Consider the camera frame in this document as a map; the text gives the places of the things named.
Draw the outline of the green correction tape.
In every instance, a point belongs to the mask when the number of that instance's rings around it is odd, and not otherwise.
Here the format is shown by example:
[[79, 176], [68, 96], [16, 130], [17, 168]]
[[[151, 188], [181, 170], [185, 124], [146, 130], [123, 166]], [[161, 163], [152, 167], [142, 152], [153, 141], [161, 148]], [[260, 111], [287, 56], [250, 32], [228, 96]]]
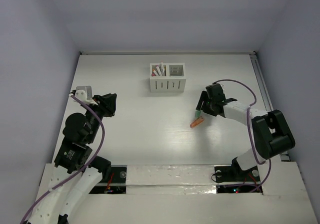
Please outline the green correction tape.
[[195, 111], [195, 116], [194, 116], [194, 118], [195, 118], [195, 119], [198, 119], [198, 118], [201, 116], [201, 114], [202, 114], [202, 111], [201, 111], [201, 110], [196, 110], [196, 111]]

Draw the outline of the white marker purple cap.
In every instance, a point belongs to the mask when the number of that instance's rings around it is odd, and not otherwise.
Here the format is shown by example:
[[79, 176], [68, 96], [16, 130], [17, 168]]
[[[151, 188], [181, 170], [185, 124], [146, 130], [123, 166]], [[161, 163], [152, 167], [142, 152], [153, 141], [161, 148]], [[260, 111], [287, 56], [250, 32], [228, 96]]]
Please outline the white marker purple cap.
[[163, 73], [162, 73], [161, 68], [159, 67], [159, 65], [156, 65], [156, 70], [157, 70], [159, 76], [163, 76]]

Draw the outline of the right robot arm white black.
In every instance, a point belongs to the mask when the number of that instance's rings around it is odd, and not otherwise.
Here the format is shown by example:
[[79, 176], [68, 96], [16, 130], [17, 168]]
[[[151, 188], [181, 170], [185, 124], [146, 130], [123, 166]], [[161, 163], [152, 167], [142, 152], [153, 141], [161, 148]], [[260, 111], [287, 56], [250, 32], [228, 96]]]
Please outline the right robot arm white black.
[[241, 182], [257, 165], [264, 164], [296, 145], [281, 111], [261, 111], [253, 109], [250, 104], [244, 105], [234, 98], [226, 98], [218, 82], [207, 86], [201, 92], [195, 110], [197, 120], [201, 118], [201, 113], [206, 113], [237, 121], [247, 127], [251, 148], [235, 157], [230, 166], [220, 166], [215, 169], [219, 182]]

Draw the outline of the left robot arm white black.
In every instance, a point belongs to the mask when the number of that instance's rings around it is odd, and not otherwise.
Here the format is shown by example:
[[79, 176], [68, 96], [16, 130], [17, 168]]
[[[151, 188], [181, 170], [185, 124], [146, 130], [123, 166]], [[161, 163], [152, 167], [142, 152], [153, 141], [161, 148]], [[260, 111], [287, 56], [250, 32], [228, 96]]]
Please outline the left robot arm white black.
[[116, 94], [94, 95], [89, 98], [84, 90], [73, 90], [70, 97], [86, 113], [73, 113], [65, 121], [64, 138], [53, 162], [54, 169], [47, 191], [29, 208], [23, 224], [69, 224], [78, 208], [100, 181], [110, 178], [111, 162], [98, 156], [89, 147], [99, 129], [106, 135], [104, 117], [113, 117]]

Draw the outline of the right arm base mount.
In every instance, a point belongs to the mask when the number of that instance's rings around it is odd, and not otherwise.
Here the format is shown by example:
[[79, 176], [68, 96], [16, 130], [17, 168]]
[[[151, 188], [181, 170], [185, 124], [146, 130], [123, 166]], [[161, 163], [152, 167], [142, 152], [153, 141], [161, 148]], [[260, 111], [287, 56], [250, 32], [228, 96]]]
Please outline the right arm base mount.
[[262, 193], [261, 179], [257, 167], [236, 172], [231, 166], [216, 166], [211, 180], [218, 194]]

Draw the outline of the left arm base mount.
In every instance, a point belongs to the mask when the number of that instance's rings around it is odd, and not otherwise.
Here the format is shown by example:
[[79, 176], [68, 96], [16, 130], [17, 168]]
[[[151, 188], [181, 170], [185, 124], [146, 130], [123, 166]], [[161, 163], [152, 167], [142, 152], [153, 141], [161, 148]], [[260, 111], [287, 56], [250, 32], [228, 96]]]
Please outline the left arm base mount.
[[103, 178], [96, 187], [102, 188], [104, 194], [125, 194], [127, 180], [126, 165], [112, 165], [110, 174]]

